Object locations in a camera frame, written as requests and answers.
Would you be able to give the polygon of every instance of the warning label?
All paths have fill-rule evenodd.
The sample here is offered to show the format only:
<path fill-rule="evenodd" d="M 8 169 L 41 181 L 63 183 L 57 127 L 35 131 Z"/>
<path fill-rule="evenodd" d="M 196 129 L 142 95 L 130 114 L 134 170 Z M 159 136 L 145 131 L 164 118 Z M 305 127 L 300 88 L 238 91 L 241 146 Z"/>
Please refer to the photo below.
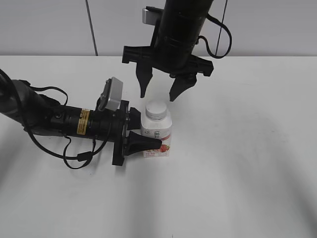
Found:
<path fill-rule="evenodd" d="M 85 135 L 86 134 L 86 128 L 88 123 L 90 110 L 82 109 L 80 113 L 80 118 L 77 125 L 77 134 L 78 135 Z"/>

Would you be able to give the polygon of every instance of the white bottle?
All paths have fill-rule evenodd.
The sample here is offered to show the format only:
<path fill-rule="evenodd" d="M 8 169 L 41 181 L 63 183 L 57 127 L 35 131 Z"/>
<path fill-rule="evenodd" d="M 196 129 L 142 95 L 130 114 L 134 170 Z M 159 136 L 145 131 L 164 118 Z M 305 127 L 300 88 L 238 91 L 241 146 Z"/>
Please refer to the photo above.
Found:
<path fill-rule="evenodd" d="M 146 104 L 145 113 L 141 116 L 141 125 L 141 134 L 143 136 L 162 140 L 160 149 L 143 151 L 143 156 L 169 156 L 172 119 L 166 104 L 162 101 L 148 102 Z"/>

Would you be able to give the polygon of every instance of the table surface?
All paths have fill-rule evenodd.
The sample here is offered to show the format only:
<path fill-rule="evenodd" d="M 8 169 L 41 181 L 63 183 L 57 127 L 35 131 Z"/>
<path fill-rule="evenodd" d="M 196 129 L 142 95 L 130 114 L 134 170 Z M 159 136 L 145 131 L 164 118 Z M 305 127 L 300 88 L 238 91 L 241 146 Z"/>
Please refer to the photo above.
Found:
<path fill-rule="evenodd" d="M 0 115 L 0 237 L 317 237 L 316 64 L 313 57 L 214 60 L 212 77 L 198 75 L 168 105 L 170 156 L 136 154 L 122 168 L 111 165 L 108 143 L 72 171 Z M 120 57 L 1 56 L 0 68 L 36 87 L 60 87 L 69 105 L 88 109 L 112 76 L 139 110 L 149 99 L 167 100 L 172 85 L 154 70 L 140 99 L 135 64 Z M 68 142 L 38 139 L 59 153 Z M 77 138 L 68 153 L 91 147 Z"/>

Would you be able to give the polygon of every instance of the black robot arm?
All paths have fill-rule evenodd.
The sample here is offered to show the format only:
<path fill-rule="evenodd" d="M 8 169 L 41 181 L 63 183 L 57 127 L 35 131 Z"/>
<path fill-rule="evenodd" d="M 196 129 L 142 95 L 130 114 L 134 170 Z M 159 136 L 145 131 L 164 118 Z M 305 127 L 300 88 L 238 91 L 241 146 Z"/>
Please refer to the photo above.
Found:
<path fill-rule="evenodd" d="M 155 26 L 151 44 L 145 47 L 125 46 L 122 57 L 123 63 L 137 64 L 136 76 L 140 83 L 141 98 L 145 96 L 152 78 L 152 68 L 175 78 L 169 93 L 171 101 L 196 84 L 197 73 L 211 75 L 212 62 L 192 55 L 198 39 L 205 40 L 208 53 L 214 58 L 219 59 L 229 53 L 231 34 L 225 25 L 208 14 L 212 2 L 213 0 L 166 0 L 164 10 L 155 7 L 143 9 L 143 22 Z M 199 36 L 206 18 L 225 29 L 229 35 L 230 44 L 224 56 L 213 55 L 205 37 Z"/>
<path fill-rule="evenodd" d="M 123 165 L 124 156 L 143 150 L 159 149 L 161 146 L 161 140 L 140 136 L 130 131 L 140 129 L 140 112 L 135 108 L 129 110 L 129 102 L 121 100 L 122 82 L 114 77 L 107 81 L 95 110 L 61 105 L 52 98 L 37 94 L 35 90 L 43 91 L 31 87 L 27 81 L 11 80 L 0 70 L 0 113 L 22 124 L 40 149 L 64 159 L 67 166 L 67 160 L 85 161 L 84 166 L 88 165 L 92 157 L 99 153 L 108 141 L 114 142 L 112 164 L 118 166 Z M 66 138 L 75 136 L 92 139 L 94 144 L 96 140 L 103 143 L 96 151 L 68 157 L 66 150 L 63 155 L 48 150 L 34 135 Z"/>

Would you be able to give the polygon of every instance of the white wall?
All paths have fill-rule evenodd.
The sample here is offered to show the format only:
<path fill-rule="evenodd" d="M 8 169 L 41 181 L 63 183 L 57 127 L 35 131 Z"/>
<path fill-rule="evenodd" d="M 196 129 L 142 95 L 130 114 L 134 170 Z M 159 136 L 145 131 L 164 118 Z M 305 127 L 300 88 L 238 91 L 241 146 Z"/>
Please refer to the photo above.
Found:
<path fill-rule="evenodd" d="M 211 14 L 222 17 L 225 0 Z M 165 0 L 89 0 L 100 55 L 121 55 L 124 45 L 148 45 L 153 26 L 142 8 Z M 228 0 L 225 24 L 233 35 L 232 56 L 317 55 L 316 0 Z M 84 0 L 1 0 L 0 55 L 93 55 Z M 206 22 L 202 35 L 215 50 L 219 28 Z M 228 40 L 222 34 L 220 52 Z M 195 54 L 207 55 L 201 42 Z"/>

